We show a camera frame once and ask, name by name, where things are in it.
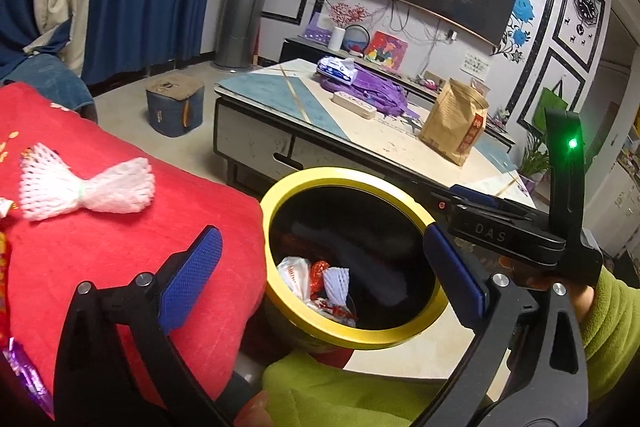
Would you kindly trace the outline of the green sleeve right forearm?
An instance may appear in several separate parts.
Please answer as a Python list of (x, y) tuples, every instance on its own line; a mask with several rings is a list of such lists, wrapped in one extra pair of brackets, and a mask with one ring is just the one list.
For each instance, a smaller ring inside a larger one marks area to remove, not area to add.
[(639, 349), (639, 298), (638, 288), (601, 270), (592, 307), (580, 324), (590, 402), (612, 391)]

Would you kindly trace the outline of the left hand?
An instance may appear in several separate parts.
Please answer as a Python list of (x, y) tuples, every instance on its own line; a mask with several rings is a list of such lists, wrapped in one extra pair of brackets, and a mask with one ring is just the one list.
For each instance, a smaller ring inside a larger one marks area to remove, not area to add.
[(234, 427), (272, 427), (273, 421), (267, 411), (269, 393), (258, 392), (248, 401), (233, 421)]

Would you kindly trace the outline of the right hand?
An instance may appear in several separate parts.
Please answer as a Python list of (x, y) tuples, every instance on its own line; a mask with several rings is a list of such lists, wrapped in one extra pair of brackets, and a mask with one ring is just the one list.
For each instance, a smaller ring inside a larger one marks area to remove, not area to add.
[(518, 286), (546, 291), (556, 284), (563, 285), (566, 289), (566, 295), (570, 297), (578, 323), (588, 315), (593, 305), (594, 288), (591, 286), (560, 279), (556, 275), (536, 272), (531, 267), (526, 267), (524, 263), (507, 257), (500, 257), (499, 265)]

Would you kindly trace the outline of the green sleeve left forearm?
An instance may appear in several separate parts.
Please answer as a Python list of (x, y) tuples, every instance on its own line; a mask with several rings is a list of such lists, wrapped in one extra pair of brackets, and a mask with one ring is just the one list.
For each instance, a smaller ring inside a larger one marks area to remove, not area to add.
[(291, 352), (262, 375), (276, 426), (409, 426), (444, 384), (343, 371), (304, 351)]

